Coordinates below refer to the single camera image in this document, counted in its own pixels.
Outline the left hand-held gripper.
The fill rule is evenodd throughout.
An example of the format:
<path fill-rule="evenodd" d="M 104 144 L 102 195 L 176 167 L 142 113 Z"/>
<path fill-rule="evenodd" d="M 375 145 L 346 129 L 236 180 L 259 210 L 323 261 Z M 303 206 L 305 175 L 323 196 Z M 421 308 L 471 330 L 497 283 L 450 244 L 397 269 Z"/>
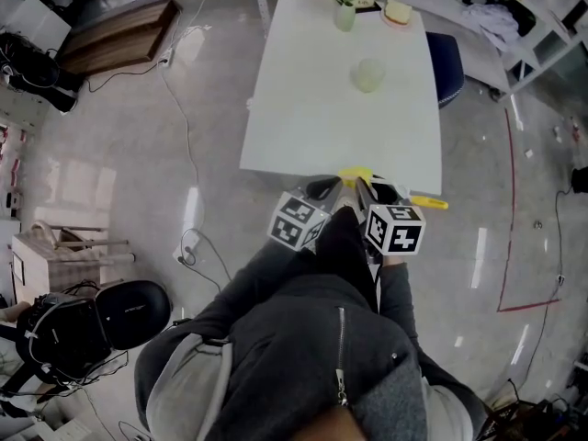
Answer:
<path fill-rule="evenodd" d="M 279 197 L 267 228 L 267 237 L 292 251 L 314 243 L 331 218 L 343 181 L 337 175 L 304 177 L 298 189 Z"/>

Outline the dark blue chair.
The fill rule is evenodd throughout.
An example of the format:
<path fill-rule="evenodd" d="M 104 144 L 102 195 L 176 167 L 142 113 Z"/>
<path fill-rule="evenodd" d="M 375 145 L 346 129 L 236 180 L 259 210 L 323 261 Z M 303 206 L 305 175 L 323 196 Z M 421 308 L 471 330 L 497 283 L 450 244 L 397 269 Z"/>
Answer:
<path fill-rule="evenodd" d="M 447 34 L 426 32 L 435 77 L 439 108 L 445 107 L 462 91 L 465 74 L 457 40 Z"/>

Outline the yellow brush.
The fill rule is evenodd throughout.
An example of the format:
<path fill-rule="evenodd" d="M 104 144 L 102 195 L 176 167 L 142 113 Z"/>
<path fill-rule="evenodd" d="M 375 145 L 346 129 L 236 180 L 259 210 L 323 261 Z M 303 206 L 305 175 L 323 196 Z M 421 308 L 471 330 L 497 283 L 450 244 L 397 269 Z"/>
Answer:
<path fill-rule="evenodd" d="M 362 166 L 354 166 L 340 170 L 338 175 L 342 178 L 344 184 L 349 187 L 355 187 L 355 180 L 357 177 L 362 177 L 370 187 L 372 179 L 385 179 L 381 176 L 375 175 L 371 169 Z M 441 199 L 430 198 L 423 195 L 415 195 L 410 188 L 406 188 L 409 190 L 409 204 L 411 205 L 428 209 L 449 209 L 448 203 Z M 373 189 L 372 192 L 373 196 L 375 197 L 375 203 L 379 203 Z"/>

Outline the wooden step platform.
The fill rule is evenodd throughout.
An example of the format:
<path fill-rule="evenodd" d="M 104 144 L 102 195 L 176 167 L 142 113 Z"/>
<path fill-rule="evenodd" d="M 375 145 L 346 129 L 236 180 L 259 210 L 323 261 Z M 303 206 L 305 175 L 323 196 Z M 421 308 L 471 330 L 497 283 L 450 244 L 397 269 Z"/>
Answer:
<path fill-rule="evenodd" d="M 57 61 L 78 75 L 151 62 L 179 11 L 175 0 L 162 0 L 108 18 L 71 36 Z"/>

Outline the white table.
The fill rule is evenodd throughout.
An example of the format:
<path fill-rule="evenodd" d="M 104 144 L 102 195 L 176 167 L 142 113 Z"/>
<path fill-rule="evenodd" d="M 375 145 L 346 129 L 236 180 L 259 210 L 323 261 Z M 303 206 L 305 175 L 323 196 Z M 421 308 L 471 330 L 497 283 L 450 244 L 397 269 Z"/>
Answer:
<path fill-rule="evenodd" d="M 349 32 L 334 24 L 334 0 L 278 0 L 243 142 L 243 169 L 334 175 L 352 166 L 411 190 L 442 191 L 439 108 L 422 17 L 406 27 L 363 13 Z M 373 93 L 352 67 L 378 59 Z"/>

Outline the wooden stool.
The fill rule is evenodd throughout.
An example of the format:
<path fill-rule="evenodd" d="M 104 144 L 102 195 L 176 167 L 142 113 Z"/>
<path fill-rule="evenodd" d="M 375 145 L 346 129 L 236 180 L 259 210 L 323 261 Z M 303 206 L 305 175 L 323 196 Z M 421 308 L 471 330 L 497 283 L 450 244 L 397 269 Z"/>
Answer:
<path fill-rule="evenodd" d="M 99 266 L 114 266 L 117 264 L 134 263 L 135 253 L 131 251 L 111 253 L 108 249 L 112 246 L 129 246 L 128 240 L 98 240 L 87 239 L 80 235 L 80 232 L 105 232 L 100 227 L 85 227 L 73 225 L 54 225 L 44 220 L 35 220 L 31 226 L 32 231 L 40 231 L 43 240 L 50 246 L 53 252 L 61 250 L 79 252 L 84 250 L 94 251 L 96 248 L 106 247 L 105 252 L 97 251 L 96 258 L 65 258 L 62 255 L 61 261 L 67 265 L 74 265 L 82 262 L 95 263 Z"/>

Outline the white shelving rack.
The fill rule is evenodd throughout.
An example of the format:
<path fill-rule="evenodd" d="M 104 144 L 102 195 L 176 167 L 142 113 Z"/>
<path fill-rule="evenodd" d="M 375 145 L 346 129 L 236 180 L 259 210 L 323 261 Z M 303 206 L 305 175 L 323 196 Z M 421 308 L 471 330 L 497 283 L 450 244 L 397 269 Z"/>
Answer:
<path fill-rule="evenodd" d="M 588 50 L 588 0 L 512 0 L 534 16 L 535 25 L 505 52 L 463 17 L 461 0 L 397 1 L 420 11 L 426 30 L 453 36 L 466 76 L 500 96 L 527 86 L 577 46 Z"/>

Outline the checkered fabric box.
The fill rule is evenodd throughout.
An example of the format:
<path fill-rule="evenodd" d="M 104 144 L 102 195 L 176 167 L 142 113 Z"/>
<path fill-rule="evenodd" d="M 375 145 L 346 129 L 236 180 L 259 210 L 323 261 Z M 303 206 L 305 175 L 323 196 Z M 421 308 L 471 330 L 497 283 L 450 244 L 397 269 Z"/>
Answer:
<path fill-rule="evenodd" d="M 99 252 L 55 247 L 41 230 L 17 234 L 12 239 L 16 280 L 22 290 L 44 294 L 69 288 L 87 279 L 100 282 Z"/>

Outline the black hard-shell backpack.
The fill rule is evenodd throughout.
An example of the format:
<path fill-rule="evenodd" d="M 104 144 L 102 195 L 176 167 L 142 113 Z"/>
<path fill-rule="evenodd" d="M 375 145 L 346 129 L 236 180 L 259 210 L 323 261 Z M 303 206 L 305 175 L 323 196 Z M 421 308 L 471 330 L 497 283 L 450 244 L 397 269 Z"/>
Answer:
<path fill-rule="evenodd" d="M 165 289 L 147 280 L 122 282 L 100 290 L 96 307 L 111 348 L 119 351 L 149 342 L 165 328 L 172 312 Z"/>

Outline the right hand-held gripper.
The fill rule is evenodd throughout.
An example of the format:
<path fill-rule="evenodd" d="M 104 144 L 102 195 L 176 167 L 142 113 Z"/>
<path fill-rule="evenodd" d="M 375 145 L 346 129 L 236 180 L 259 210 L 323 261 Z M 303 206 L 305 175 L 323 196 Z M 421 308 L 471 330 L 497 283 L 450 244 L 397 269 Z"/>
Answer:
<path fill-rule="evenodd" d="M 375 197 L 381 204 L 374 204 Z M 366 211 L 365 245 L 367 262 L 379 265 L 385 256 L 417 255 L 426 221 L 418 207 L 410 206 L 409 190 L 387 179 L 355 180 L 357 202 Z"/>

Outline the white crumpled cloth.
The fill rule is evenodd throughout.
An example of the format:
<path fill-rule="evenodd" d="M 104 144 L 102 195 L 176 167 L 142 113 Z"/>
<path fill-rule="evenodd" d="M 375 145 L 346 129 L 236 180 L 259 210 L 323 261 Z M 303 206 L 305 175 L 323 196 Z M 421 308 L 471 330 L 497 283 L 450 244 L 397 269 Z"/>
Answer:
<path fill-rule="evenodd" d="M 473 4 L 462 15 L 502 52 L 509 51 L 519 40 L 518 23 L 505 6 Z"/>

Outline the person's right forearm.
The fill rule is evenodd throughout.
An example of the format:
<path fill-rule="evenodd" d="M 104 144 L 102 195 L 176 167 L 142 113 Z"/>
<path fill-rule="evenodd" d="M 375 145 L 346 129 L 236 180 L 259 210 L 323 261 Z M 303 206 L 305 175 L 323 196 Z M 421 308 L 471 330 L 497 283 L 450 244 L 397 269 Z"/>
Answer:
<path fill-rule="evenodd" d="M 384 256 L 380 278 L 379 313 L 394 321 L 420 350 L 407 264 L 398 256 Z"/>

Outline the pale green translucent cup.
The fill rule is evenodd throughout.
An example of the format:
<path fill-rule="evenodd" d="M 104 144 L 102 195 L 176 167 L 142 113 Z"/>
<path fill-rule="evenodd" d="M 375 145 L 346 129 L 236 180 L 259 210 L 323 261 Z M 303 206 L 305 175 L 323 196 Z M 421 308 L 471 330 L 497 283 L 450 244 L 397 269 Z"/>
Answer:
<path fill-rule="evenodd" d="M 368 94 L 379 88 L 385 74 L 385 64 L 381 60 L 367 58 L 352 67 L 350 79 L 357 90 Z"/>

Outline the person's left forearm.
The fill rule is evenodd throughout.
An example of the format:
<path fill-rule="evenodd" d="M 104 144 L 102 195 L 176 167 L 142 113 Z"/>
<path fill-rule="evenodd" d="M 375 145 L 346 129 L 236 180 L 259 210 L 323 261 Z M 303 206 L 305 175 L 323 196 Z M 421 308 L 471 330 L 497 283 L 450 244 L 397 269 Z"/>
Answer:
<path fill-rule="evenodd" d="M 256 305 L 268 300 L 287 281 L 313 274 L 318 258 L 308 249 L 295 252 L 275 242 L 262 249 L 194 320 L 196 332 L 221 339 Z"/>

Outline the person's dark hooded jacket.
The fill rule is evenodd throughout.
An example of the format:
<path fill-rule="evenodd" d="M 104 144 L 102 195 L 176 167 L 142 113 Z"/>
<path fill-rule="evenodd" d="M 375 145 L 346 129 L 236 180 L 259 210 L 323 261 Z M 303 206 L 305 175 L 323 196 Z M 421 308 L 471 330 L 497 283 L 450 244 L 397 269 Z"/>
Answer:
<path fill-rule="evenodd" d="M 481 399 L 379 313 L 359 210 L 341 198 L 294 277 L 227 336 L 194 318 L 147 344 L 137 411 L 154 441 L 475 441 Z"/>

